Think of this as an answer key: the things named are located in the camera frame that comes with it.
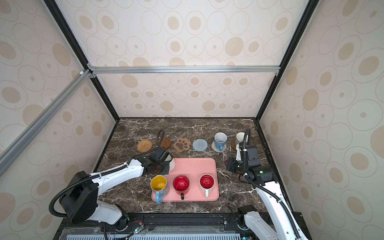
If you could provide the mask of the cork paw print coaster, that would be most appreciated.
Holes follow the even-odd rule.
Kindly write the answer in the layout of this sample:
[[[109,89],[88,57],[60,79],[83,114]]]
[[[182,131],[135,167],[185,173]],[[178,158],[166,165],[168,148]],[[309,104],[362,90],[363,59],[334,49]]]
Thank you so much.
[[[191,142],[187,138],[177,139],[176,142],[173,144],[173,147],[178,153],[182,153],[190,149]]]

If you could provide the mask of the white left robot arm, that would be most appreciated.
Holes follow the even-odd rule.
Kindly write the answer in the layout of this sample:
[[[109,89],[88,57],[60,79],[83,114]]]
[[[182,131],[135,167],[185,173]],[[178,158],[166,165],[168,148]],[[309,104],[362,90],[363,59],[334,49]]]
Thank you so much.
[[[175,165],[172,157],[159,162],[140,157],[103,172],[78,172],[69,185],[52,198],[49,212],[55,217],[68,218],[73,224],[96,221],[122,231],[128,225],[128,214],[117,205],[100,201],[99,196],[130,179],[149,174],[168,175]]]

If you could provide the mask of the blue floral mug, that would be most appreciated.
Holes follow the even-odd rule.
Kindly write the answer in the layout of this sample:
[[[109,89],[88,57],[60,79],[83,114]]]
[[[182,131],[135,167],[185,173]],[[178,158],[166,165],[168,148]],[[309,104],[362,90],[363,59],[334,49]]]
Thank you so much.
[[[227,144],[228,137],[225,133],[216,133],[214,142],[216,142],[216,148],[222,150],[223,146]]]

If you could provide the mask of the multicolour woven round coaster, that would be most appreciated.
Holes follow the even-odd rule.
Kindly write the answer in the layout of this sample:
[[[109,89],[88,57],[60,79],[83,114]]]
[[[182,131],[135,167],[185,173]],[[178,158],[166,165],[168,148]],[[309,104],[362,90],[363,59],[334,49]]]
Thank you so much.
[[[212,142],[212,149],[213,149],[215,152],[217,152],[217,153],[222,153],[222,152],[224,152],[224,151],[227,149],[227,144],[225,144],[225,145],[223,146],[223,149],[220,150],[220,149],[216,148],[216,142]]]

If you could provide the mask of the dark brown wooden coaster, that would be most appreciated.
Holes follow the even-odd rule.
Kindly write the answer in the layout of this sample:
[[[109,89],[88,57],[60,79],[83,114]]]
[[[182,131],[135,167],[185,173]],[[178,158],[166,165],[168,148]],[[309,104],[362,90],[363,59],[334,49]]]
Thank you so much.
[[[167,150],[171,146],[171,140],[169,138],[164,137],[161,143],[160,143],[160,140],[161,139],[159,139],[159,146],[160,147]]]

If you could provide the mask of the grey mug white inside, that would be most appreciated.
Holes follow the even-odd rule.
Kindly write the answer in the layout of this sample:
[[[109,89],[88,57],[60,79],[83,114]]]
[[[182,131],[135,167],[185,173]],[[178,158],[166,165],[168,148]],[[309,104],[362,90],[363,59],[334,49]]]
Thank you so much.
[[[243,142],[244,142],[244,137],[245,137],[245,133],[244,132],[240,132],[240,133],[237,133],[236,135],[236,150],[241,147],[243,145]]]

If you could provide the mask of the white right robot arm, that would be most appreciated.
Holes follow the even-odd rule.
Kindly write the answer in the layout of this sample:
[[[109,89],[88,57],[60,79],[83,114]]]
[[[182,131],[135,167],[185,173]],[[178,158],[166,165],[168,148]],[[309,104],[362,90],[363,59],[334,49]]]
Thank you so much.
[[[228,171],[245,177],[266,206],[271,227],[252,205],[239,207],[235,213],[238,227],[252,231],[260,240],[306,240],[307,236],[287,206],[278,178],[269,165],[247,167],[245,162],[229,158]]]

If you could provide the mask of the light blue woven coaster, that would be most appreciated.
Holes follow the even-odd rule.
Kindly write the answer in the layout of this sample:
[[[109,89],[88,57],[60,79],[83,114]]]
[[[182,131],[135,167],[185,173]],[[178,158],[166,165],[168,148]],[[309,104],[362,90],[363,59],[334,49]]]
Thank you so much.
[[[197,152],[204,152],[208,148],[208,143],[206,140],[197,139],[193,142],[193,148]]]

